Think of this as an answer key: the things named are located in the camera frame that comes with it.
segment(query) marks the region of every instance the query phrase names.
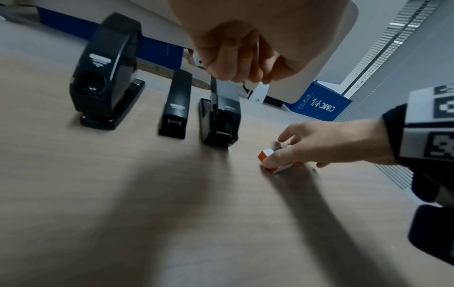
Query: orange and white box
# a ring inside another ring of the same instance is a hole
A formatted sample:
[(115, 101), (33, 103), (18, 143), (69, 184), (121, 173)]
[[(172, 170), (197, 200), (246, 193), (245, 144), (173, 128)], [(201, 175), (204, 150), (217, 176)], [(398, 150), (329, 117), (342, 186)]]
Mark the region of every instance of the orange and white box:
[[(261, 162), (263, 162), (267, 157), (269, 157), (270, 155), (272, 155), (276, 150), (278, 149), (281, 149), (282, 147), (279, 147), (279, 148), (268, 148), (268, 149), (265, 149), (263, 150), (260, 154), (259, 154), (259, 160)], [(290, 163), (288, 165), (284, 165), (284, 166), (280, 166), (280, 167), (276, 167), (276, 168), (267, 168), (272, 174), (276, 174), (276, 173), (280, 173), (281, 171), (283, 170), (286, 170), (286, 169), (289, 169), (293, 166), (293, 163)]]

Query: wall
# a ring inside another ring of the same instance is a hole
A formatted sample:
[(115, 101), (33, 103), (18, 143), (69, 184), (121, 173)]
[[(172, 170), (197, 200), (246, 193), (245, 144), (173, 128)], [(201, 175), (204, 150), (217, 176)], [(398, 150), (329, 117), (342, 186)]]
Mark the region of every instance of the wall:
[[(350, 98), (336, 119), (344, 122), (378, 118), (407, 102), (412, 90), (454, 82), (454, 0), (445, 0), (383, 66)], [(401, 167), (379, 167), (406, 188), (411, 173)]]

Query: blue box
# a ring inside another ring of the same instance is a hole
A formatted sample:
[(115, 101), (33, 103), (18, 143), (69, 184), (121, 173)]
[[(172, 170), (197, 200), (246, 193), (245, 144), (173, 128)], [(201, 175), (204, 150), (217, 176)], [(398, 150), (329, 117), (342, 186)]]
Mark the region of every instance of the blue box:
[[(77, 37), (90, 40), (99, 24), (37, 7), (41, 23)], [(143, 37), (137, 57), (171, 70), (179, 70), (183, 47)]]
[(332, 122), (350, 103), (346, 97), (313, 82), (296, 103), (285, 106), (293, 112)]

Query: wooden table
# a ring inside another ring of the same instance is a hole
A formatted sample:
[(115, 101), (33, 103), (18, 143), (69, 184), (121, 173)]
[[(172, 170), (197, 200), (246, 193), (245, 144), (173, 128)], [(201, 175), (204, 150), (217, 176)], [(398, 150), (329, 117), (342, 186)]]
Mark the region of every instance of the wooden table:
[(452, 286), (373, 165), (271, 176), (257, 155), (286, 125), (243, 101), (240, 140), (206, 147), (196, 88), (183, 141), (157, 136), (166, 93), (150, 88), (116, 131), (84, 128), (73, 66), (3, 48), (0, 286)]

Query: black sleeve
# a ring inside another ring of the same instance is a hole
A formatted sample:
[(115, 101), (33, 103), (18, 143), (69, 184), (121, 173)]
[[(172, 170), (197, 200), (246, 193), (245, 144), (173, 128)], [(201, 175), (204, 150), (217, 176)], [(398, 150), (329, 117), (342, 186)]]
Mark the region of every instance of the black sleeve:
[(454, 190), (454, 164), (452, 162), (403, 158), (399, 156), (402, 142), (403, 129), (405, 127), (405, 112), (407, 105), (403, 104), (383, 114), (382, 118), (386, 125), (391, 148), (397, 162), (408, 167), (415, 176), (424, 176), (440, 186)]

